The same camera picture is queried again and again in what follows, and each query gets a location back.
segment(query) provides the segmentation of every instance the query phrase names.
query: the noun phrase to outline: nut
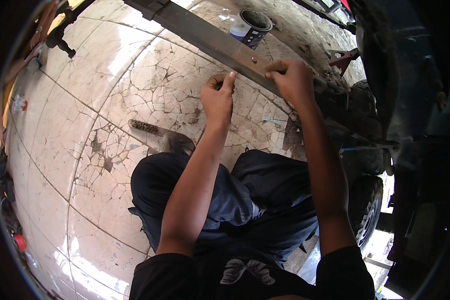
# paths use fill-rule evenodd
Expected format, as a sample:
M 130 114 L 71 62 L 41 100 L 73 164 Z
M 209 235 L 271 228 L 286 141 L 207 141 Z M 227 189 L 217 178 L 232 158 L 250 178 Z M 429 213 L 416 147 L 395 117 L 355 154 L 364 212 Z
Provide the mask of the nut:
M 297 120 L 297 115 L 294 112 L 291 112 L 290 119 L 292 120 L 292 122 L 295 122 Z

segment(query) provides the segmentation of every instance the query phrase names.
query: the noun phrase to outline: red object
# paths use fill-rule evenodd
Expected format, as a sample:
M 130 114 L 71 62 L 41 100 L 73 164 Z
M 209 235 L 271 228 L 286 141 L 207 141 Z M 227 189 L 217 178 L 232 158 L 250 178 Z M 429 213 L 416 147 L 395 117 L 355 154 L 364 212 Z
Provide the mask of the red object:
M 340 2 L 343 4 L 343 6 L 349 11 L 352 12 L 350 10 L 350 5 L 348 5 L 348 1 L 347 0 L 340 0 Z
M 15 239 L 20 252 L 24 252 L 25 248 L 27 247 L 27 242 L 25 242 L 24 236 L 18 233 L 14 233 L 13 238 Z

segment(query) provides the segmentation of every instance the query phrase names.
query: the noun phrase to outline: black t-shirt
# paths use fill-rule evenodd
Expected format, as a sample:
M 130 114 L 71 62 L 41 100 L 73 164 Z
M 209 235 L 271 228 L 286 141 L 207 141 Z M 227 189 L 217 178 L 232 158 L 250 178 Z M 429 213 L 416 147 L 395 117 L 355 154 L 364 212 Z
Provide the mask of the black t-shirt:
M 318 263 L 316 285 L 279 268 L 259 253 L 217 251 L 199 262 L 166 253 L 135 268 L 131 300 L 266 300 L 295 295 L 315 299 L 374 300 L 374 285 L 360 248 L 347 247 Z

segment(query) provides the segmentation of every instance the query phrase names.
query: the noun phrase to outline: left hand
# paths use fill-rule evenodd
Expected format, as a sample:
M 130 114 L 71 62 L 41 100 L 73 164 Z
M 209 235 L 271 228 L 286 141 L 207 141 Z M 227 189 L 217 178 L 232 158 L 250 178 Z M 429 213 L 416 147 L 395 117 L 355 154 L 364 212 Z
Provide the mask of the left hand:
M 213 75 L 200 90 L 200 99 L 207 116 L 207 126 L 219 126 L 229 129 L 233 109 L 233 89 L 237 74 Z M 215 89 L 217 83 L 223 81 L 219 91 Z

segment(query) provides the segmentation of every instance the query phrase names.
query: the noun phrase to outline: hand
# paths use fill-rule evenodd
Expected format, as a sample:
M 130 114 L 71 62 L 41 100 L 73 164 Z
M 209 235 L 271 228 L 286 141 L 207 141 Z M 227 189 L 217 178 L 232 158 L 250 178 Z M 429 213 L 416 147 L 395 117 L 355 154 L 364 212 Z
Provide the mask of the hand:
M 276 60 L 265 67 L 265 77 L 275 81 L 283 99 L 295 109 L 314 100 L 313 71 L 299 60 Z
M 235 87 L 233 83 L 236 76 L 233 71 L 228 74 L 213 75 L 201 88 L 200 99 L 207 116 L 207 127 L 219 126 L 227 130 L 230 128 L 233 109 L 232 94 Z M 217 91 L 215 87 L 222 81 L 223 85 Z

